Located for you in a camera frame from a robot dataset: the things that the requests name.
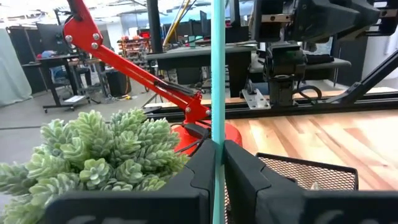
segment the wire mesh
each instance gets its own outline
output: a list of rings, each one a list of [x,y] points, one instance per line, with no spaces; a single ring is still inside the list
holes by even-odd
[[[280,175],[294,180],[299,186],[310,190],[317,183],[320,190],[358,190],[358,174],[349,167],[333,166],[270,154],[257,154],[267,167]],[[228,190],[225,185],[225,223],[233,224]]]

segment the white curtain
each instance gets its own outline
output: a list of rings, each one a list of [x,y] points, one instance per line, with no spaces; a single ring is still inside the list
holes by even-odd
[[[27,100],[31,95],[11,39],[5,29],[0,29],[0,106]]]

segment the black desk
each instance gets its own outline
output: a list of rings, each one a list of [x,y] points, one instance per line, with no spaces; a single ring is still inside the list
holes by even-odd
[[[229,89],[231,97],[239,97],[239,92],[244,88],[249,75],[251,52],[256,50],[250,46],[225,47],[225,64],[229,70]],[[156,60],[159,69],[170,70],[173,68],[205,67],[211,65],[211,47],[181,47],[160,54],[146,55],[150,64]]]
[[[48,86],[48,88],[51,90],[51,94],[52,94],[52,97],[55,102],[55,105],[43,106],[44,112],[46,112],[46,113],[47,113],[47,109],[49,109],[49,108],[70,108],[72,110],[75,109],[74,103],[61,104],[60,98],[55,89],[55,85],[52,81],[52,76],[51,76],[51,72],[50,72],[50,68],[58,67],[58,66],[62,66],[62,65],[65,66],[65,69],[66,69],[67,75],[68,75],[67,78],[70,81],[73,95],[77,96],[78,95],[78,87],[76,85],[75,77],[73,76],[72,71],[70,70],[69,62],[68,62],[68,59],[72,59],[72,58],[78,58],[78,56],[77,55],[61,55],[61,56],[55,56],[55,57],[50,57],[50,58],[42,58],[42,59],[39,59],[38,62],[22,65],[22,67],[24,67],[24,68],[39,67],[42,70],[44,81],[45,81],[46,85]]]

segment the red lamp arm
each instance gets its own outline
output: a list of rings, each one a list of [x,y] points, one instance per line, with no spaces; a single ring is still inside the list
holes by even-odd
[[[63,33],[68,42],[91,53],[108,65],[112,65],[116,70],[176,104],[184,110],[186,123],[194,123],[210,115],[209,108],[200,103],[200,92],[188,95],[179,91],[175,85],[164,82],[106,48],[102,44],[101,32],[83,0],[68,0],[68,2],[73,14],[73,17],[63,27]]]

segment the succulent plant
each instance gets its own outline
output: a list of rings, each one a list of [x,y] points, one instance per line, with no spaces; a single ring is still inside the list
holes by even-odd
[[[0,224],[40,224],[46,206],[71,190],[158,190],[188,157],[165,120],[142,110],[118,112],[106,124],[95,111],[40,130],[43,143],[26,164],[0,164],[0,192],[13,195]]]
[[[98,189],[106,185],[112,176],[112,167],[104,158],[85,161],[85,168],[80,172],[80,180],[88,189]]]
[[[116,178],[129,184],[138,184],[144,177],[141,169],[140,164],[128,159],[116,169]]]

